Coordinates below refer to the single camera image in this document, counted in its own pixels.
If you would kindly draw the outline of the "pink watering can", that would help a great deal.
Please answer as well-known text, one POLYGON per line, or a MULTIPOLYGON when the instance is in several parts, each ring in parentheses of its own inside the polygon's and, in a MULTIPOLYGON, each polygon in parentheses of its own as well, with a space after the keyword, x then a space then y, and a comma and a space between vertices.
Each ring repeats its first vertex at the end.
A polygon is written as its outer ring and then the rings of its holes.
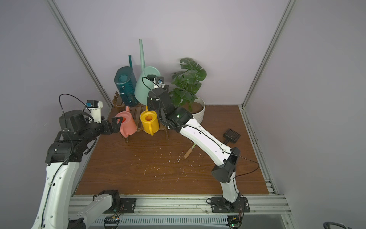
POLYGON ((128 106, 126 107, 125 111, 119 112, 116 116, 122 116, 124 118, 123 123, 120 125, 120 133, 124 138, 128 138, 137 131, 137 125, 132 117, 132 114, 130 113, 130 108, 128 106))

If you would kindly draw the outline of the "light green watering can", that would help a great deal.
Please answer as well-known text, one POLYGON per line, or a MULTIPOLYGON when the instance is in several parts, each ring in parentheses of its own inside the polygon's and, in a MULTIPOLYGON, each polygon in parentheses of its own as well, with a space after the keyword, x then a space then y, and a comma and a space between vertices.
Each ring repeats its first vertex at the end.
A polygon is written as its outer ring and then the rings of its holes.
POLYGON ((150 92, 151 89, 154 89, 154 83, 151 80, 147 79, 147 77, 149 75, 160 77, 161 74, 159 70, 156 69, 155 67, 152 66, 146 67, 142 39, 139 40, 139 46, 140 46, 141 74, 139 79, 137 80, 134 94, 138 102, 146 106, 148 93, 150 92))

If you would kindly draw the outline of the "yellow watering can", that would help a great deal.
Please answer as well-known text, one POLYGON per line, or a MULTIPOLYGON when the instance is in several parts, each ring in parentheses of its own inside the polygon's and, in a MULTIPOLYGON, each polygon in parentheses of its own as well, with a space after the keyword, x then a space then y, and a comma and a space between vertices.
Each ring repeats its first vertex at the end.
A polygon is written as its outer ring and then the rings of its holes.
POLYGON ((157 113, 155 111, 148 110, 147 106, 145 106, 143 112, 140 114, 140 121, 140 131, 144 131, 151 136, 160 129, 157 113))

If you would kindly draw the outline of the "wooden two-tier shelf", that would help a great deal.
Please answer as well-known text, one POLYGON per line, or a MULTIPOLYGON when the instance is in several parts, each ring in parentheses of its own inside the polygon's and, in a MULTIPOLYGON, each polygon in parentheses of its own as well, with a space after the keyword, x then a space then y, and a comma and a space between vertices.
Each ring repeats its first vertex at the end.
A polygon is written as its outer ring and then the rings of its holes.
MULTIPOLYGON (((113 102, 112 112, 114 114, 124 112, 126 110, 126 105, 122 101, 122 99, 119 95, 119 92, 115 92, 112 102, 113 102)), ((145 110, 146 110, 146 106, 144 106, 142 104, 138 104, 137 106, 130 108, 130 113, 132 115, 132 118, 137 125, 137 132, 144 132, 144 127, 143 127, 142 121, 140 119, 140 115, 145 110)), ((169 140, 169 134, 168 134, 167 127, 163 126, 160 122, 159 122, 159 125, 160 125, 159 131, 164 131, 166 140, 169 140)))

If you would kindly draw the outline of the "dark green watering can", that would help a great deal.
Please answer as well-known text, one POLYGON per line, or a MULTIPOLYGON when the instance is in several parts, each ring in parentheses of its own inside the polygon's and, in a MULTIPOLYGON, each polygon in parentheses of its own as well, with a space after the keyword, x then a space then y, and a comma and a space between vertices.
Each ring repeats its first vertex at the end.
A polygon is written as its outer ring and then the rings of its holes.
POLYGON ((119 95, 126 106, 135 107, 139 104, 135 97, 136 78, 132 67, 132 57, 129 58, 129 66, 121 67, 117 70, 114 83, 119 95))

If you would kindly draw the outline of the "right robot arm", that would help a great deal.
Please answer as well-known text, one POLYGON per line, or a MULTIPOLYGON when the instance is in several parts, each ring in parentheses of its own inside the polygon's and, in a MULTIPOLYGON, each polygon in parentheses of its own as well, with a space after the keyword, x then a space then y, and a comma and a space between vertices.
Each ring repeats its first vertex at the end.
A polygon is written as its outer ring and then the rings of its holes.
POLYGON ((167 129, 190 139, 211 158, 215 164, 211 174, 220 182, 223 191, 222 202, 211 200, 211 204, 233 212, 241 198, 236 184, 236 165, 238 158, 241 158, 240 150, 236 147, 230 148, 216 139, 185 108, 176 108, 168 92, 160 87, 148 92, 147 108, 157 113, 159 121, 167 129))

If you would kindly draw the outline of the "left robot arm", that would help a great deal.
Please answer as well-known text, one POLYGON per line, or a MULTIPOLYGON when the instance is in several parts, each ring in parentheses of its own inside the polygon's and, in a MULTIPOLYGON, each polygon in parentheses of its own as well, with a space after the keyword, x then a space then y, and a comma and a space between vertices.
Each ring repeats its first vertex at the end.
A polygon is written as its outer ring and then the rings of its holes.
POLYGON ((73 216, 69 204, 76 172, 84 155, 91 151, 100 135, 118 132, 120 124, 101 115, 103 103, 88 100, 83 110, 63 112, 61 130, 50 145, 46 156, 46 180, 40 207, 32 226, 34 229, 87 229, 104 213, 119 213, 123 206, 117 190, 104 190, 73 216))

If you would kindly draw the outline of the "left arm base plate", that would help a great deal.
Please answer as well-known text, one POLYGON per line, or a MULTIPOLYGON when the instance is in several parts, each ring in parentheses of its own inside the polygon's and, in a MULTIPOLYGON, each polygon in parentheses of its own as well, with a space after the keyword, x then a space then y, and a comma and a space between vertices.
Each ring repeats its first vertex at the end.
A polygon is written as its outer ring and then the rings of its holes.
POLYGON ((136 207, 136 198, 120 198, 113 211, 116 214, 133 214, 136 207))

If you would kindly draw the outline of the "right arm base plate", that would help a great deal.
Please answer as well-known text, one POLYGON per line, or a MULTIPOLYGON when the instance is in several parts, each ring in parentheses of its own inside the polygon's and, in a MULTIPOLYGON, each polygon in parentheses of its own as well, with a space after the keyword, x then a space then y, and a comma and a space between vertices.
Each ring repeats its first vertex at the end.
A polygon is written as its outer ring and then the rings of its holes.
POLYGON ((234 203, 223 197, 208 198, 206 202, 211 206, 212 213, 249 213, 251 211, 248 199, 241 196, 238 196, 234 203))

